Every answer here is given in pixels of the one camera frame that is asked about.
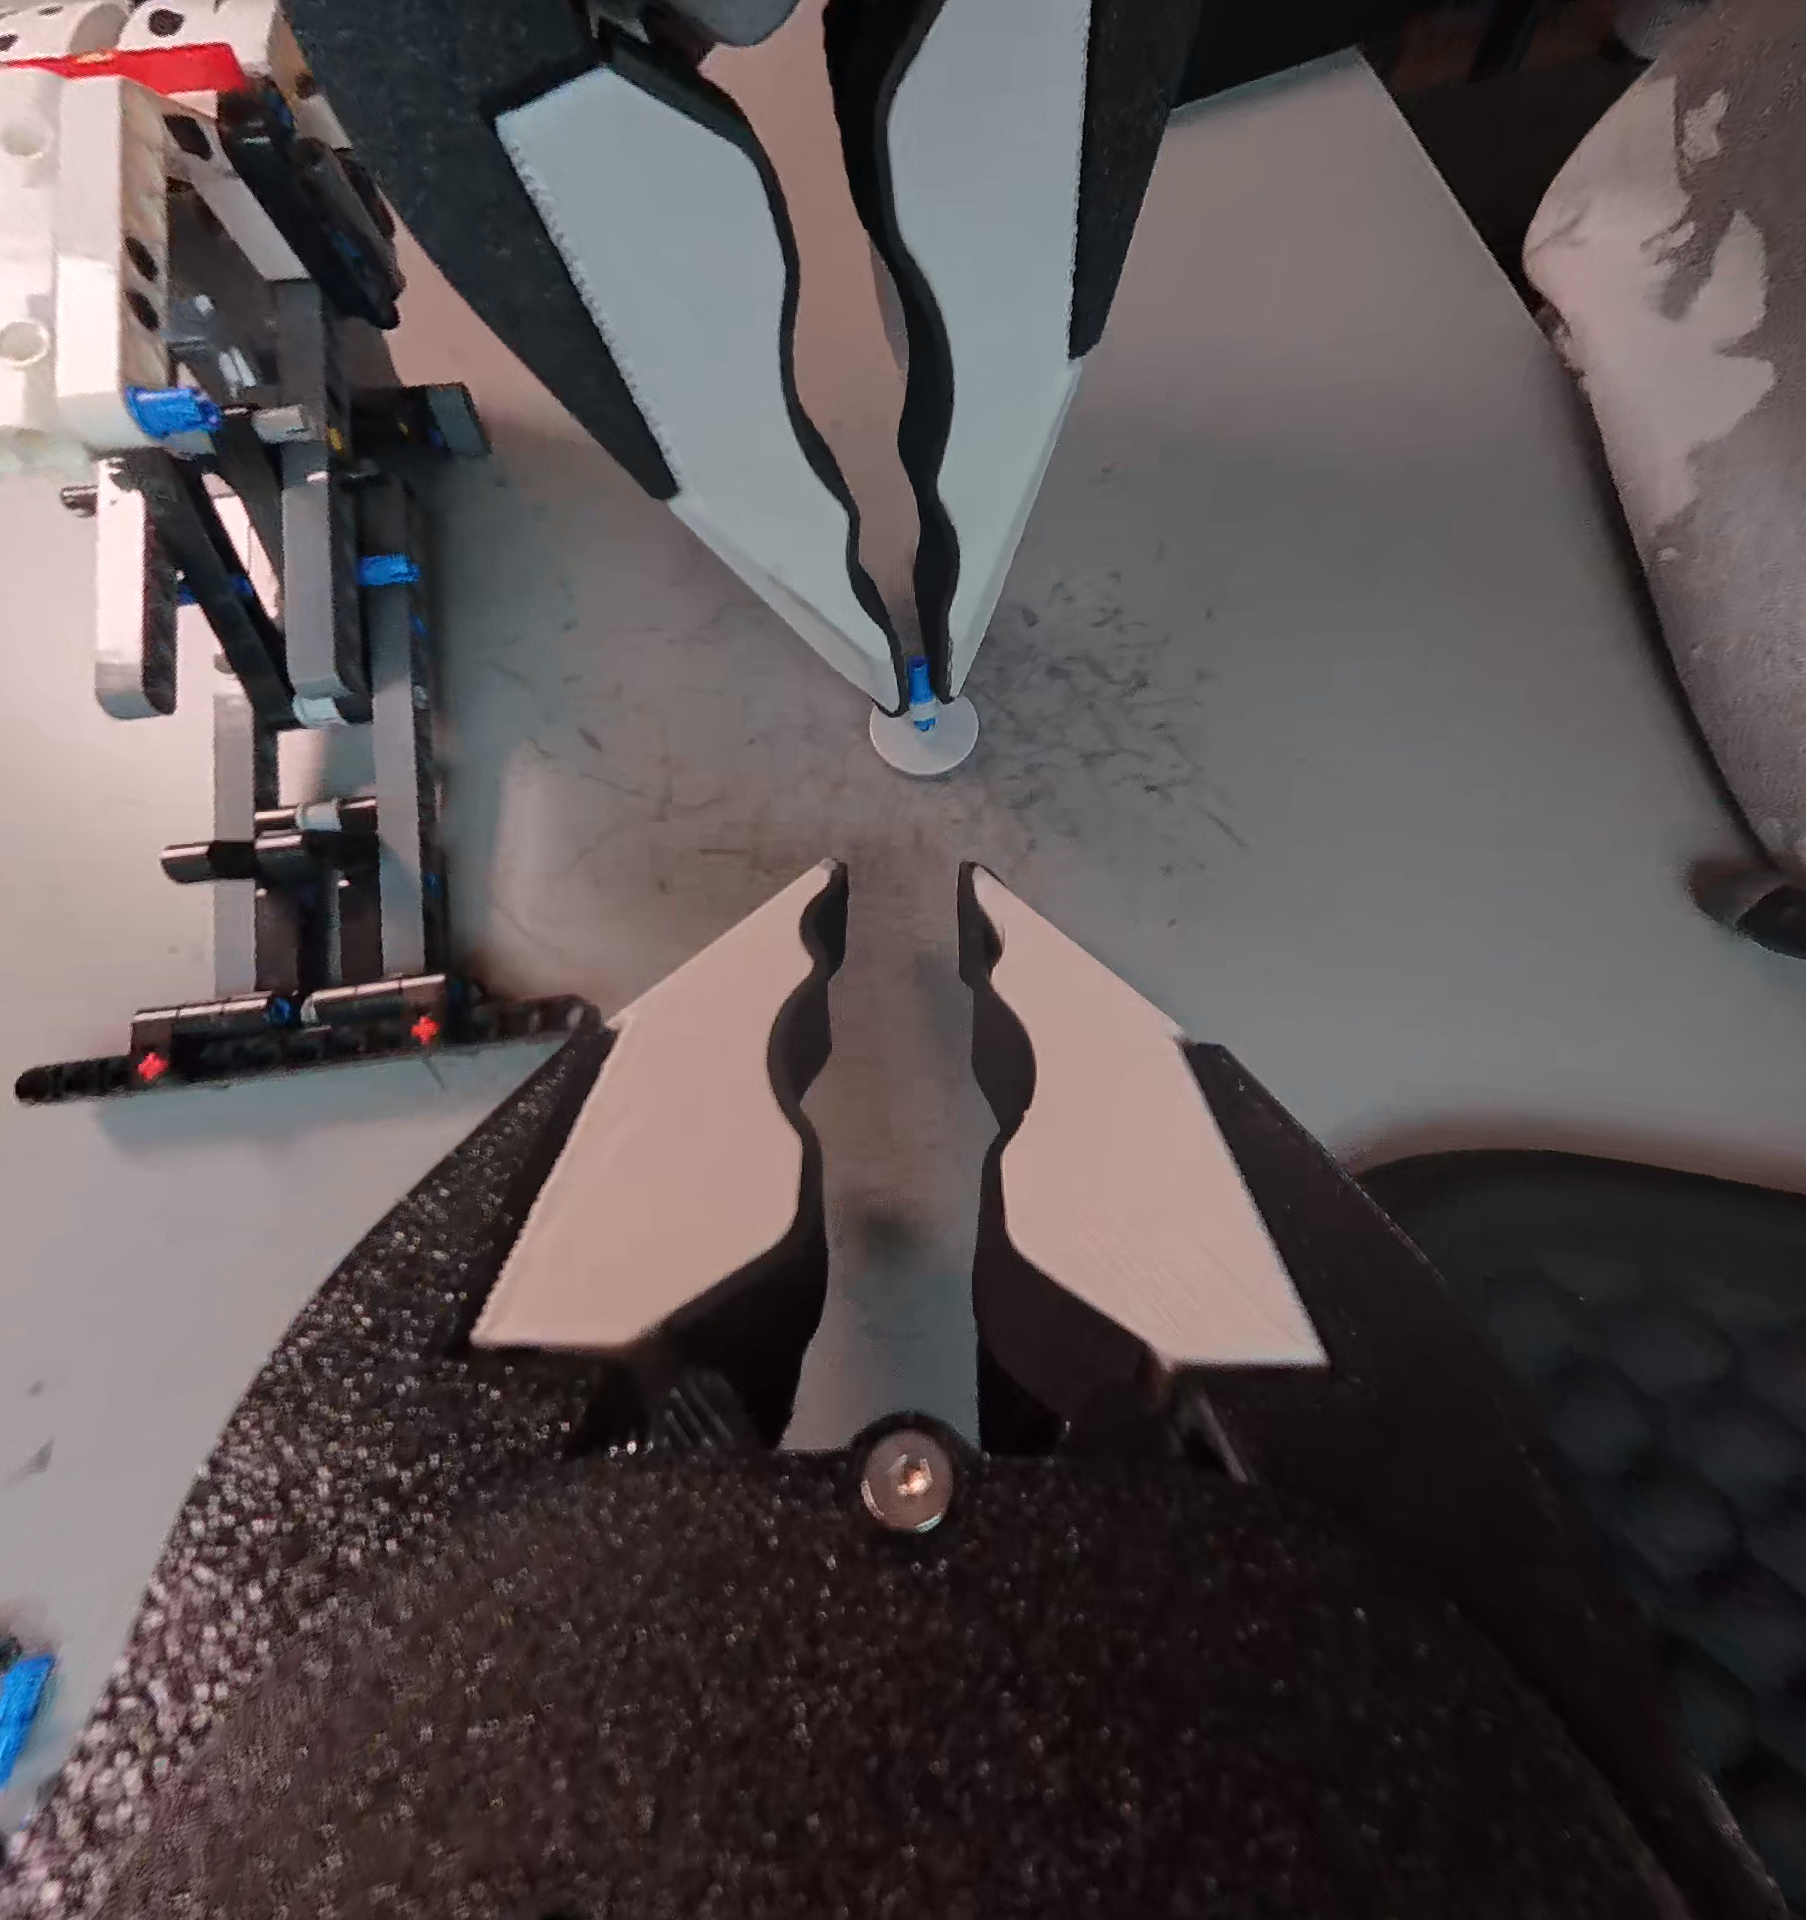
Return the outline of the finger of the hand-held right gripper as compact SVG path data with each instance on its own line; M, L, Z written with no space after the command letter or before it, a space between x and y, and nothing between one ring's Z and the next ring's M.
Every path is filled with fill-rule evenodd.
M589 67L494 130L636 399L674 516L871 704L907 665L796 391L799 260L770 156L689 67Z
M1088 28L1086 2L824 8L846 174L900 313L916 619L946 704L982 650L1081 385Z

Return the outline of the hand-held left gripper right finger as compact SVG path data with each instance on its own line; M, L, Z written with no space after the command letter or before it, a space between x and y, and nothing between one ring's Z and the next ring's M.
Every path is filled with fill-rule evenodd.
M1214 1378L1324 1378L1185 1029L981 861L957 921L994 1121L970 1292L982 1447L1172 1424Z

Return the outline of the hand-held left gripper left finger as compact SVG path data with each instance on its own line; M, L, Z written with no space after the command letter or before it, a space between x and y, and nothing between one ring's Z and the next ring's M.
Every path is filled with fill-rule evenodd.
M596 1374L636 1431L778 1449L829 1292L822 1148L850 869L824 858L589 1042L471 1352Z

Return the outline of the white black toy truck chassis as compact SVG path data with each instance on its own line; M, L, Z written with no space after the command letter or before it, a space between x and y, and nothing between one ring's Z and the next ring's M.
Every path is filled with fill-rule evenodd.
M28 1109L430 1060L597 1024L452 954L440 675L417 482L492 445L469 390L403 385L394 216L286 5L0 6L0 479L96 538L94 689L177 708L212 644L216 989Z

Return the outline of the grey round toy disc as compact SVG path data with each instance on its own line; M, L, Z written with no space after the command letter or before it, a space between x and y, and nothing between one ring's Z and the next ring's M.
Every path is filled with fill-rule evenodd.
M900 715L875 708L868 717L868 737L896 772L933 781L954 772L976 752L981 717L963 696L950 704L916 704Z

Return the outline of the grey desk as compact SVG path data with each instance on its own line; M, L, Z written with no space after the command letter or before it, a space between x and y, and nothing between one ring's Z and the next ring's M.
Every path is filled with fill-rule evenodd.
M868 709L638 490L410 239L392 355L471 387L437 495L454 929L618 1012L850 866L831 1303L793 1445L973 1427L989 1114L967 858L1231 1046L1349 1165L1542 1148L1806 1193L1806 966L1702 918L1740 835L1652 645L1577 391L1355 57L1181 114L970 681L906 781ZM209 997L160 846L212 822L212 667L94 696L93 526L0 484L0 1617L108 1684L177 1506L291 1318L545 1058L28 1111L35 1064Z

